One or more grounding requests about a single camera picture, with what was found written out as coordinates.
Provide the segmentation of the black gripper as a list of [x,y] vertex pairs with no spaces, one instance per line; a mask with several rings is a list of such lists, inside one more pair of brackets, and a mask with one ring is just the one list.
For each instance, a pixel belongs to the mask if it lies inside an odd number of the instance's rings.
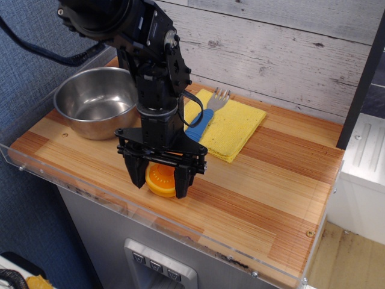
[[140,124],[139,128],[118,128],[114,132],[132,183],[138,188],[145,184],[151,161],[171,166],[175,168],[176,197],[185,198],[195,175],[205,173],[208,150],[185,134],[178,113],[141,114]]

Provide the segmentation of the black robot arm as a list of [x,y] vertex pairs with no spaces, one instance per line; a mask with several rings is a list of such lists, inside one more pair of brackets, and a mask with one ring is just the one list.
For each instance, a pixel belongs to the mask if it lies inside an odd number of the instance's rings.
[[61,1],[58,15],[71,31],[116,48],[134,80],[141,125],[115,131],[133,184],[142,187],[148,164],[159,163],[174,168],[176,196],[185,197],[208,151],[184,131],[184,100],[195,96],[173,21],[153,1]]

